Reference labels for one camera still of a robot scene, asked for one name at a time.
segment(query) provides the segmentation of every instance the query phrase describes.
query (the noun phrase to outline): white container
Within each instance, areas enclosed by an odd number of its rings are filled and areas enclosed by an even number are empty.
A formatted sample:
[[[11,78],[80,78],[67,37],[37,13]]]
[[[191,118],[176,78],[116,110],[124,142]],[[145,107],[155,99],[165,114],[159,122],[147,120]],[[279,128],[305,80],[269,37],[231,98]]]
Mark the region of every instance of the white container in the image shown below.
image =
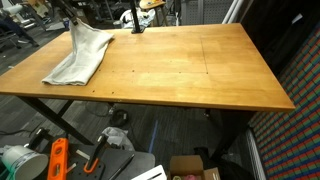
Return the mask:
[[[9,179],[31,180],[48,165],[48,156],[23,146],[13,146],[4,152],[3,164],[10,172]]]

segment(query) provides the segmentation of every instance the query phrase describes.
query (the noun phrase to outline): box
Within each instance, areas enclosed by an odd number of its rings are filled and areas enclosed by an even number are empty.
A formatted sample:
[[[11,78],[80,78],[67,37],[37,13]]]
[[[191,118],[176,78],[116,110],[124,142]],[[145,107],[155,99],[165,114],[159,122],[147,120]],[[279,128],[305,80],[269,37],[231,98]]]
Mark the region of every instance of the box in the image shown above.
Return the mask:
[[[220,180],[218,168],[203,170],[200,156],[172,156],[167,180],[175,176],[184,180],[187,175],[194,175],[197,180]]]

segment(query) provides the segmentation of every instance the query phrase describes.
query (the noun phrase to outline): folded towel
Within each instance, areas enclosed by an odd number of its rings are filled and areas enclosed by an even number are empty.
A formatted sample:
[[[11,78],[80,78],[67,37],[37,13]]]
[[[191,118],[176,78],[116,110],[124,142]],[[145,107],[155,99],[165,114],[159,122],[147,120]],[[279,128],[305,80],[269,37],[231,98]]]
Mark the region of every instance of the folded towel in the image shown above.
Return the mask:
[[[70,23],[73,52],[56,66],[42,82],[54,85],[86,85],[101,63],[113,34],[94,29],[77,20]]]

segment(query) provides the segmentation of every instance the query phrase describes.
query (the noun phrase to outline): plastic bag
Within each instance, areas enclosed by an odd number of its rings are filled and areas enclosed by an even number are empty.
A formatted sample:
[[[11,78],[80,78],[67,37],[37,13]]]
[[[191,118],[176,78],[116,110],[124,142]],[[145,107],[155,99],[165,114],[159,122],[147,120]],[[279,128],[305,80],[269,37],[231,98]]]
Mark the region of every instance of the plastic bag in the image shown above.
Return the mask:
[[[128,131],[116,127],[107,127],[102,131],[102,134],[109,137],[107,140],[109,144],[115,144],[128,151],[135,151],[131,141],[127,137]]]

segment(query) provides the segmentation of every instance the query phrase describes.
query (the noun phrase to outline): table top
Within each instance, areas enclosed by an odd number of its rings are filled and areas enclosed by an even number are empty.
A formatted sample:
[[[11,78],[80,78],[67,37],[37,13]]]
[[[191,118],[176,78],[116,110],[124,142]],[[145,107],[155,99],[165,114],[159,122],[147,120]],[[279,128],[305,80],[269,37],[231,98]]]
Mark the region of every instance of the table top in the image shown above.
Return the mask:
[[[254,111],[291,100],[241,24],[106,30],[114,34],[86,86],[41,83],[72,51],[69,32],[0,76],[0,94]]]

